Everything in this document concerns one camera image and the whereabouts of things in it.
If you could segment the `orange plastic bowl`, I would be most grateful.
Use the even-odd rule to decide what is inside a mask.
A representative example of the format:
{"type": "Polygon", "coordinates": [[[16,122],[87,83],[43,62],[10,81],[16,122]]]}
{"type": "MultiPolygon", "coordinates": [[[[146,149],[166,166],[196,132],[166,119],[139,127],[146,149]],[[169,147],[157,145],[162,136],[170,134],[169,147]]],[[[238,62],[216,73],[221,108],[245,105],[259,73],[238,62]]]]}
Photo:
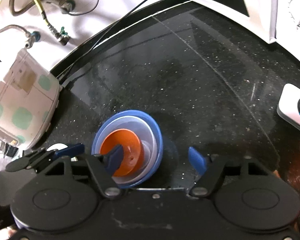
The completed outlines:
{"type": "Polygon", "coordinates": [[[107,154],[115,145],[123,146],[123,161],[114,177],[134,174],[142,167],[144,160],[143,145],[139,137],[131,130],[121,128],[111,132],[102,142],[100,154],[107,154]]]}

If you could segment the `clear plastic bowl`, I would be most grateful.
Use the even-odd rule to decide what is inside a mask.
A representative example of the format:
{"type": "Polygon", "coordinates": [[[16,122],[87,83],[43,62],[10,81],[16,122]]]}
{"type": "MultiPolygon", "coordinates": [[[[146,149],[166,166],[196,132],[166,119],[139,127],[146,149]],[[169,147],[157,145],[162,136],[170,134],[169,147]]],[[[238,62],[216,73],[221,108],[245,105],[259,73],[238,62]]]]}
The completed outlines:
{"type": "Polygon", "coordinates": [[[107,135],[111,132],[125,128],[134,132],[141,140],[143,149],[145,151],[144,161],[141,168],[132,175],[126,175],[123,177],[114,177],[114,181],[119,185],[133,185],[138,181],[141,181],[145,176],[151,173],[151,169],[154,167],[157,160],[158,146],[157,140],[154,136],[154,132],[149,124],[138,116],[131,114],[124,114],[120,117],[113,116],[97,132],[93,141],[91,153],[97,155],[101,153],[101,145],[107,135]]]}

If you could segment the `blue plastic bowl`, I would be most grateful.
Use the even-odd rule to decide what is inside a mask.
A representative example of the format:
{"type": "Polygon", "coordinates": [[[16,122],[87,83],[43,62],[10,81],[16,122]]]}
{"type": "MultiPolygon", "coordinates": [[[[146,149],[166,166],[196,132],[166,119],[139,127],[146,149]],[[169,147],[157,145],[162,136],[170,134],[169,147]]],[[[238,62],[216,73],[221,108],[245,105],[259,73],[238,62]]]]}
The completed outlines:
{"type": "Polygon", "coordinates": [[[145,178],[143,180],[138,181],[137,183],[134,183],[133,185],[130,185],[130,186],[129,185],[119,185],[118,184],[119,187],[121,187],[123,189],[127,189],[129,187],[135,187],[135,186],[137,186],[137,185],[145,182],[147,179],[149,179],[154,174],[155,171],[157,171],[157,169],[160,166],[160,163],[162,161],[164,145],[163,145],[163,139],[162,139],[161,130],[160,130],[158,124],[156,123],[156,121],[150,115],[148,115],[147,113],[145,113],[143,111],[127,110],[127,111],[122,111],[120,113],[117,113],[114,116],[115,117],[120,117],[120,116],[123,116],[124,114],[131,114],[133,116],[138,116],[138,117],[144,119],[149,124],[149,126],[152,128],[152,130],[154,132],[154,136],[155,136],[155,138],[157,140],[158,154],[159,154],[159,156],[157,157],[157,160],[155,161],[154,167],[151,169],[151,173],[149,175],[145,176],[145,178]]]}

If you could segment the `white rice cooker green spots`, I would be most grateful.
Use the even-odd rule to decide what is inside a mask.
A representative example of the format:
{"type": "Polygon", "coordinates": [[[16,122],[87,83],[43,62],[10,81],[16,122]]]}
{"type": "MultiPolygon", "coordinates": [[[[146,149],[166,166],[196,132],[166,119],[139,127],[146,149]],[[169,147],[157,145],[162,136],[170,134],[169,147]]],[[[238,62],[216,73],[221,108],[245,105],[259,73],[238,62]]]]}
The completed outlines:
{"type": "Polygon", "coordinates": [[[0,140],[32,148],[50,126],[61,89],[26,49],[14,61],[0,62],[0,140]]]}

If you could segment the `white device blue light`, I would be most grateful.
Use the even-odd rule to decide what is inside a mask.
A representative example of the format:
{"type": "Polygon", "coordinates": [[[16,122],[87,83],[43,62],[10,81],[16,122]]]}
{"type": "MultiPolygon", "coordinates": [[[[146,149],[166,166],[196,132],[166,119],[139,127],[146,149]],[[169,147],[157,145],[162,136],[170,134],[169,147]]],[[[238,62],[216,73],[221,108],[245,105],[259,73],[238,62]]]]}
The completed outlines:
{"type": "Polygon", "coordinates": [[[284,85],[277,113],[286,122],[300,130],[300,88],[291,83],[284,85]]]}

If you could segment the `blue wall valve left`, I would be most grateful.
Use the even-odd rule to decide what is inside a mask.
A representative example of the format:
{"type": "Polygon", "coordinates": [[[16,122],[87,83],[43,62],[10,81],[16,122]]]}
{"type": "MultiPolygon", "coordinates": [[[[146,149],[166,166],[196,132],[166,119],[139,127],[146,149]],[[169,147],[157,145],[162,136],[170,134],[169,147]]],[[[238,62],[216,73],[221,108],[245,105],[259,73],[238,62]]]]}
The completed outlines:
{"type": "Polygon", "coordinates": [[[35,42],[40,41],[40,38],[41,38],[40,32],[34,31],[34,32],[30,33],[30,35],[28,36],[28,39],[25,42],[25,48],[30,49],[35,42]]]}

